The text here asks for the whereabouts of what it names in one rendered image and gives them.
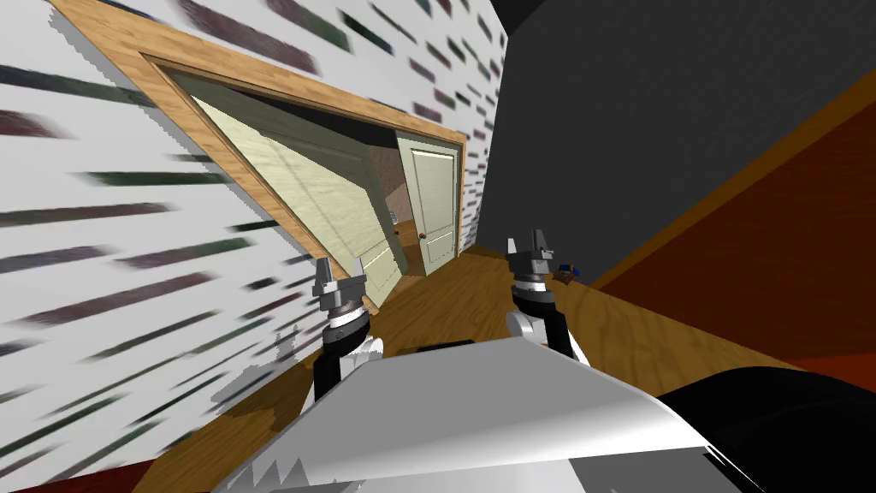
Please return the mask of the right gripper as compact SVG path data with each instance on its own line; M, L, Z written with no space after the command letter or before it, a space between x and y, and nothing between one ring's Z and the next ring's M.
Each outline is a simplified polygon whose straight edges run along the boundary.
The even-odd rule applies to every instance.
M541 229L532 231L532 251L519 252L513 237L507 239L506 260L514 276L544 276L551 272L549 262L553 259Z

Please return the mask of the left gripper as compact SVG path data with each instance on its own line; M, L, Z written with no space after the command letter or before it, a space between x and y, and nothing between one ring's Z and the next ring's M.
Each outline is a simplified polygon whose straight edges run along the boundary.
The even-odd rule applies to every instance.
M330 318L337 318L358 308L364 307L365 282L362 259L353 260L350 278L335 280L329 258L319 258L316 262L313 294L319 301L319 309L328 312Z

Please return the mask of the pale green door leaf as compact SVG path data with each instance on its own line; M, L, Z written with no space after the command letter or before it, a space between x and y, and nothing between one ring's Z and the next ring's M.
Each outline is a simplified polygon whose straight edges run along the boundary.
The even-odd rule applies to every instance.
M457 254L459 146L402 131L395 135L428 276ZM421 233L427 238L419 239Z
M361 259L381 306L401 278L400 248L368 147L324 126L326 113L173 74L344 271Z

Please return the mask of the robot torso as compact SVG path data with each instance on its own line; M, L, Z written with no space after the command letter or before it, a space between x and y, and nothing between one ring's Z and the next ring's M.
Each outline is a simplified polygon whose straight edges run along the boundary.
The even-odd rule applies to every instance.
M377 359L211 493L761 493L654 397L514 337Z

